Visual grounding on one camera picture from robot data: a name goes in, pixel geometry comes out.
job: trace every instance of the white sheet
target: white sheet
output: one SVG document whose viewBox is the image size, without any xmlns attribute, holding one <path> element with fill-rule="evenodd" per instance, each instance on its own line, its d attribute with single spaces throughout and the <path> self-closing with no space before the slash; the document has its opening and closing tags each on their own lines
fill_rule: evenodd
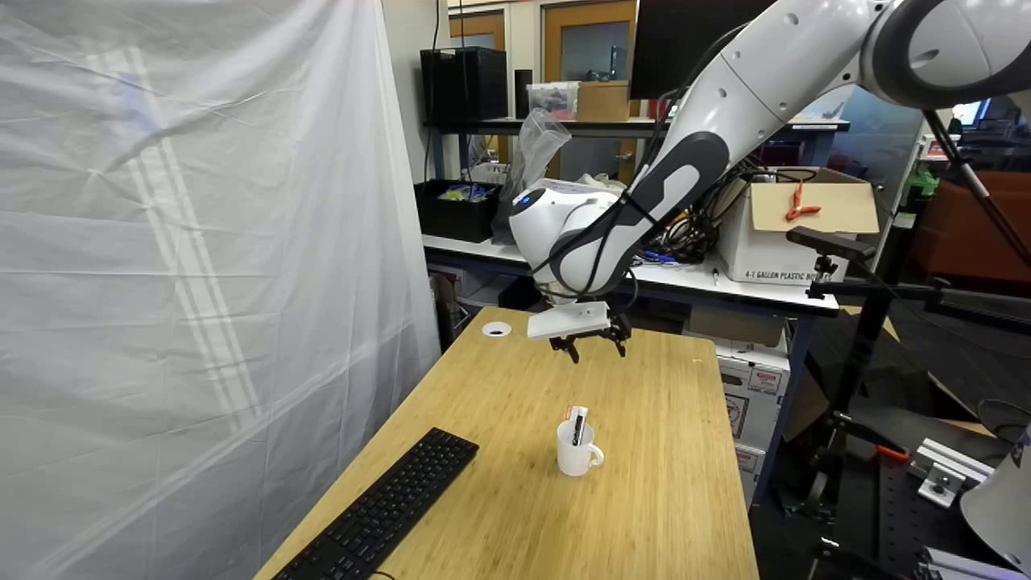
<svg viewBox="0 0 1031 580">
<path fill-rule="evenodd" d="M 0 577 L 252 577 L 436 353 L 378 0 L 0 3 Z"/>
</svg>

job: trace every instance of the white device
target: white device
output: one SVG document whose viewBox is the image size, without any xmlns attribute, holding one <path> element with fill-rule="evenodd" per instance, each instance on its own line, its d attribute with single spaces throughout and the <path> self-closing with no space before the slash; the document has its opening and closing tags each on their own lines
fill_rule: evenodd
<svg viewBox="0 0 1031 580">
<path fill-rule="evenodd" d="M 959 495 L 967 525 L 1031 577 L 1031 426 L 994 473 Z"/>
</svg>

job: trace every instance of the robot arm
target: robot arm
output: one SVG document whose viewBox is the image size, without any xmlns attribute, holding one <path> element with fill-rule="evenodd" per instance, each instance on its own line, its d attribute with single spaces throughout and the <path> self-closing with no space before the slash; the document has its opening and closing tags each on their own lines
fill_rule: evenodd
<svg viewBox="0 0 1031 580">
<path fill-rule="evenodd" d="M 776 0 L 689 84 L 660 152 L 621 196 L 525 189 L 510 215 L 514 244 L 543 295 L 599 301 L 624 281 L 657 221 L 705 196 L 819 93 L 859 84 L 923 108 L 1025 90 L 1026 28 L 1031 0 Z M 532 334 L 610 326 L 575 311 L 532 323 Z"/>
</svg>

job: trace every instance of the wooden tabletop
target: wooden tabletop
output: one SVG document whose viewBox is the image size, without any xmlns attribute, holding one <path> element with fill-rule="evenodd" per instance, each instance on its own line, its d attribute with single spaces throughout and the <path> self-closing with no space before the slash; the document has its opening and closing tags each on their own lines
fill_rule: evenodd
<svg viewBox="0 0 1031 580">
<path fill-rule="evenodd" d="M 513 334 L 486 339 L 486 323 Z M 629 358 L 575 343 L 581 364 L 525 339 L 525 317 L 484 310 L 350 468 L 272 550 L 272 577 L 431 426 L 480 446 L 381 571 L 411 577 L 756 577 L 740 478 L 702 339 L 635 332 Z M 554 428 L 588 406 L 604 464 L 554 468 Z"/>
</svg>

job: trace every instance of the white cup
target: white cup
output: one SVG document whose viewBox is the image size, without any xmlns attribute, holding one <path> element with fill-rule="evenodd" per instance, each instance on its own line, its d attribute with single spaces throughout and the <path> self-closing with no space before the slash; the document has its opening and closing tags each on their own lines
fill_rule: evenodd
<svg viewBox="0 0 1031 580">
<path fill-rule="evenodd" d="M 557 449 L 557 469 L 562 478 L 586 478 L 586 469 L 592 469 L 604 461 L 604 450 L 599 446 L 592 446 L 588 426 L 581 428 L 581 439 L 573 446 L 573 422 L 557 422 L 554 449 Z"/>
</svg>

